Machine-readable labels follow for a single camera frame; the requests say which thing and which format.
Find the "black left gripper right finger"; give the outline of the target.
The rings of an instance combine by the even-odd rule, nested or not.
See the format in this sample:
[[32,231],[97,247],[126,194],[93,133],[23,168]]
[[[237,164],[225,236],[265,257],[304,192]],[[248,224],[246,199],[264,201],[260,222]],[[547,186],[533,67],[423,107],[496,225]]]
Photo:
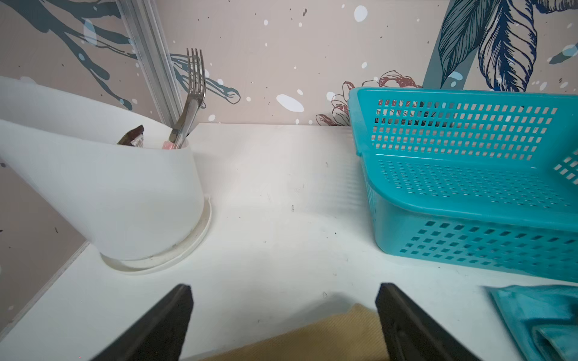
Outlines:
[[376,309],[391,360],[477,360],[399,287],[380,285]]

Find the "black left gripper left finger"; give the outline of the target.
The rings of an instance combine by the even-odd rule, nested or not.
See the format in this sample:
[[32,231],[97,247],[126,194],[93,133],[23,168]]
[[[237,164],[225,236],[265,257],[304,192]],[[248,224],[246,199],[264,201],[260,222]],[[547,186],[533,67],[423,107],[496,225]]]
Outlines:
[[175,286],[95,360],[178,360],[194,308],[191,287]]

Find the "tan pants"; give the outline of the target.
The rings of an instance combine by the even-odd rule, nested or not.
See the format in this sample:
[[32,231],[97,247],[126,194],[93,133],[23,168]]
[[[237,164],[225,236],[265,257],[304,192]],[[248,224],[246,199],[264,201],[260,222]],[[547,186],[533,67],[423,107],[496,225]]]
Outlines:
[[344,314],[263,341],[210,356],[209,360],[389,360],[379,315],[361,304]]

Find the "teal pants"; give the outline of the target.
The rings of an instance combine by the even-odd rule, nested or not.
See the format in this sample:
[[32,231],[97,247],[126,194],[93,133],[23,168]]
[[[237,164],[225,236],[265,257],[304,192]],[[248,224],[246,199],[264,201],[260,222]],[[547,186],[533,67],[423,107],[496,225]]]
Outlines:
[[577,359],[576,287],[509,286],[486,290],[524,359]]

